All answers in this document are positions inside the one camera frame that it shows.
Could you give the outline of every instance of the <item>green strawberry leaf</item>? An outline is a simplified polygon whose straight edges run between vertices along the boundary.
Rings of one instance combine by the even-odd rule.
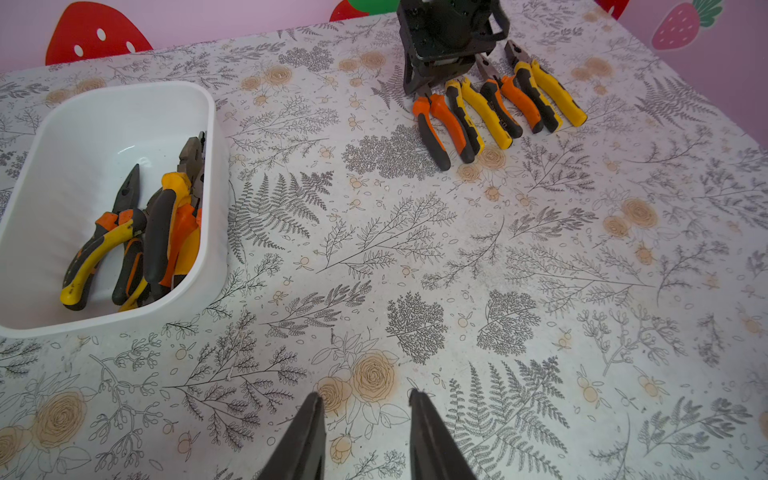
[[[717,16],[723,11],[721,0],[694,0],[693,6],[699,14],[699,25],[703,28],[714,25]]]

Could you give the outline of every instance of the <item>black handle grip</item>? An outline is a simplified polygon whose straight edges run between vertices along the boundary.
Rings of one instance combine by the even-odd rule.
[[[124,244],[123,267],[112,291],[112,303],[122,305],[136,290],[144,275],[144,246],[139,238]]]
[[[523,91],[524,94],[533,100],[534,105],[541,114],[541,122],[549,130],[550,133],[554,132],[560,127],[560,121],[555,116],[554,108],[551,105],[547,105],[541,100],[541,91],[531,84],[532,73],[527,68],[519,68],[515,75],[515,82],[518,84],[518,88]]]
[[[480,88],[480,95],[482,95],[488,104],[491,105],[493,111],[498,115],[498,119],[502,121],[502,126],[509,133],[512,138],[520,138],[523,136],[523,127],[509,114],[507,108],[504,106],[502,100],[502,94],[498,89],[498,84],[495,80],[486,81]]]
[[[184,279],[187,278],[187,275],[174,275],[174,288],[179,286],[179,283],[183,282]]]
[[[80,251],[78,251],[78,254],[75,255],[72,261],[69,263],[67,273],[64,274],[64,282],[61,285],[62,288],[72,283],[72,280],[74,280],[74,277],[78,274],[80,267],[82,266],[85,259],[88,258],[88,255],[90,255],[91,252],[96,250],[96,248],[98,248],[98,246],[104,242],[104,235],[106,235],[107,232],[109,232],[109,230],[96,223],[96,230],[94,231],[93,237],[85,242],[85,245],[83,245]],[[88,304],[88,294],[91,292],[91,284],[94,281],[94,276],[96,276],[95,270],[100,264],[101,262],[96,264],[94,271],[91,272],[91,274],[88,275],[88,279],[85,280],[85,284],[83,285],[83,293],[80,296],[80,301],[75,305],[65,305],[67,308],[74,310],[75,312],[85,308],[85,306]]]
[[[467,122],[467,112],[464,110],[464,108],[459,107],[458,105],[458,96],[461,94],[460,90],[456,87],[447,87],[445,89],[445,96],[448,97],[448,105],[451,108],[451,111],[453,114],[458,118],[458,122],[462,125],[462,128],[464,128],[464,132],[466,132],[466,138],[467,142],[469,143],[469,146],[472,148],[472,153],[477,155],[480,153],[480,142],[478,142],[478,131],[475,129],[474,126],[470,125]],[[465,161],[465,163],[471,163],[475,161],[473,158],[472,161]]]
[[[160,285],[159,283],[150,283],[150,290],[152,292],[152,299],[155,302],[170,293],[169,286]]]
[[[170,230],[173,227],[170,222],[174,218],[175,205],[176,192],[163,190],[149,213],[144,235],[144,278],[149,283],[159,283],[165,277]]]
[[[422,142],[426,145],[427,151],[437,164],[437,167],[442,171],[450,170],[451,159],[448,156],[448,152],[445,151],[442,143],[440,143],[437,135],[435,135],[431,122],[424,114],[419,114],[419,133],[422,135]]]

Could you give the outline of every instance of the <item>pliers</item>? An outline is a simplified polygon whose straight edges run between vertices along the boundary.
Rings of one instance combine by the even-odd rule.
[[[125,243],[123,266],[112,293],[112,301],[121,304],[135,289],[142,276],[142,248],[138,236],[147,226],[146,214],[137,209],[139,166],[135,165],[115,197],[112,211],[96,220],[93,236],[78,251],[67,268],[60,300],[70,310],[82,310],[88,302],[91,284],[104,256]]]
[[[574,127],[580,127],[587,121],[587,114],[581,110],[581,107],[574,101],[571,94],[565,90],[557,78],[541,68],[538,60],[532,59],[525,50],[512,42],[512,40],[507,41],[507,44],[504,46],[504,52],[507,55],[509,64],[515,70],[515,81],[518,83],[520,90],[536,104],[536,108],[541,113],[541,119],[550,132],[562,126],[563,120],[555,113],[547,98],[541,94],[539,87],[554,100],[560,111],[563,112]]]
[[[467,134],[467,141],[472,147],[472,151],[475,156],[480,155],[480,152],[485,149],[485,142],[480,137],[472,117],[467,114],[467,106],[464,104],[464,97],[462,97],[462,85],[456,80],[448,80],[445,83],[445,96],[449,100],[451,111]]]
[[[473,87],[467,77],[459,80],[462,86],[462,98],[474,108],[480,118],[485,122],[491,136],[496,140],[496,144],[502,150],[506,150],[512,145],[512,135],[509,132],[508,125],[503,122],[496,113],[496,110],[488,103],[488,100],[480,95]]]
[[[533,100],[524,94],[522,90],[515,87],[515,76],[512,75],[509,77],[505,75],[502,77],[493,64],[488,60],[488,57],[483,54],[475,55],[475,63],[478,66],[480,75],[485,78],[485,83],[482,88],[480,88],[480,93],[486,100],[488,100],[488,103],[491,104],[496,111],[496,114],[502,120],[507,121],[505,118],[508,118],[508,121],[516,127],[519,132],[517,137],[522,135],[522,128],[520,128],[520,125],[518,125],[505,108],[502,95],[508,98],[509,101],[515,104],[515,106],[523,112],[533,133],[537,134],[540,132],[541,129],[544,128],[544,124],[541,122],[541,114],[538,112]]]
[[[198,210],[203,198],[205,133],[190,137],[181,149],[177,171],[165,174],[163,187],[147,203],[149,219],[144,234],[144,278],[120,311],[136,308],[137,300],[150,287],[153,300],[167,295],[174,286],[174,274],[180,253],[184,252],[182,270],[197,258],[197,243],[187,239],[199,230]]]
[[[462,161],[466,164],[475,161],[475,152],[467,141],[467,132],[456,116],[451,113],[448,105],[445,104],[445,97],[440,94],[433,94],[432,89],[425,85],[416,91],[416,99],[413,102],[413,116],[416,117],[422,141],[438,168],[442,171],[450,169],[451,159],[445,151],[445,146],[440,141],[437,133],[435,133],[435,128],[429,119],[430,114],[434,115],[448,129],[448,133],[451,135],[453,144]]]

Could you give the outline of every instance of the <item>yellow handle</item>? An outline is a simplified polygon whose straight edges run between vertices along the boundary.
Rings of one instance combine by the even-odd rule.
[[[104,258],[104,255],[123,242],[134,237],[134,221],[131,219],[113,230],[107,232],[100,240],[101,244],[88,254],[74,279],[61,289],[59,299],[64,305],[75,305],[80,301],[86,280],[94,271],[96,265]]]
[[[578,106],[571,94],[560,85],[557,78],[542,70],[537,60],[531,62],[531,71],[533,72],[533,78],[536,79],[536,83],[554,100],[560,111],[563,112],[563,115],[574,127],[580,127],[587,121],[587,114],[581,110],[581,107]]]
[[[493,111],[485,97],[480,95],[472,88],[472,83],[468,78],[462,78],[462,97],[467,103],[480,114],[480,117],[485,122],[485,126],[488,127],[488,131],[491,132],[493,139],[496,140],[499,148],[506,150],[512,145],[512,137],[502,127],[502,121],[499,120],[496,112]]]
[[[166,255],[170,256],[170,238],[173,235],[174,225],[176,224],[176,210],[182,205],[192,203],[192,196],[190,195],[190,189],[192,188],[192,182],[187,174],[181,172],[170,172],[163,175],[163,190],[173,190],[176,192],[176,203],[174,209],[170,214],[170,232],[168,233],[168,248]]]
[[[480,133],[478,132],[478,128],[475,126],[475,122],[472,120],[472,117],[469,116],[469,113],[467,112],[467,105],[464,103],[464,97],[462,96],[462,85],[456,81],[456,80],[448,80],[445,83],[445,91],[448,91],[449,87],[453,87],[458,92],[458,95],[456,95],[456,105],[458,105],[459,108],[462,109],[464,112],[464,121],[467,125],[469,125],[470,128],[475,130],[475,133],[477,133],[477,143],[480,146],[480,148],[477,151],[477,154],[480,155],[483,150],[485,150],[485,142],[483,141],[482,137],[480,136]]]
[[[125,300],[125,303],[123,303],[118,312],[127,312],[128,310],[137,308],[137,301],[139,300],[139,296],[141,296],[141,294],[144,293],[144,291],[147,289],[147,285],[149,285],[149,283],[147,283],[147,281],[142,278],[139,286],[137,286],[136,290],[134,290],[131,296],[128,297],[128,300]]]
[[[179,259],[176,260],[176,268],[174,269],[174,275],[187,275],[195,260],[197,260],[197,252],[200,250],[200,229],[196,229],[190,233],[189,237],[184,241],[184,245],[181,246],[179,251]]]

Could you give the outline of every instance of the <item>orange handle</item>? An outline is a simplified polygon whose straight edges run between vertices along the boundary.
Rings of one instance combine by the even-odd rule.
[[[179,257],[182,245],[187,237],[197,229],[197,218],[194,216],[194,207],[190,204],[182,205],[176,210],[176,220],[174,229],[170,235],[170,255],[168,256],[168,267],[165,269],[165,276],[160,285],[171,287],[174,280],[174,270],[176,269],[176,260]]]
[[[544,127],[544,124],[541,122],[541,113],[539,113],[538,108],[536,108],[536,104],[533,103],[533,100],[524,94],[523,90],[515,87],[515,84],[512,83],[514,79],[514,75],[511,77],[504,76],[502,79],[502,94],[508,98],[509,101],[515,104],[515,107],[519,108],[520,111],[523,112],[523,115],[525,115],[525,120],[527,120],[528,124],[531,125],[531,130],[533,133],[537,134]]]
[[[419,121],[419,115],[424,115],[429,130],[432,131],[432,136],[440,144],[440,148],[445,150],[445,145],[442,144],[440,137],[437,136],[437,132],[435,132],[435,128],[432,126],[432,122],[429,120],[429,100],[427,100],[427,97],[419,97],[413,102],[413,115],[416,117],[416,121]]]
[[[432,101],[429,113],[440,120],[445,125],[445,128],[448,128],[453,144],[456,146],[459,154],[461,154],[467,148],[467,137],[462,124],[458,122],[458,119],[448,108],[443,95],[434,94],[429,99]]]
[[[424,146],[427,147],[429,156],[437,164],[438,168],[446,171],[451,168],[451,158],[445,151],[445,145],[437,136],[432,121],[429,120],[429,99],[419,97],[413,102],[413,116],[416,117],[416,124],[419,127],[419,136],[422,138]]]

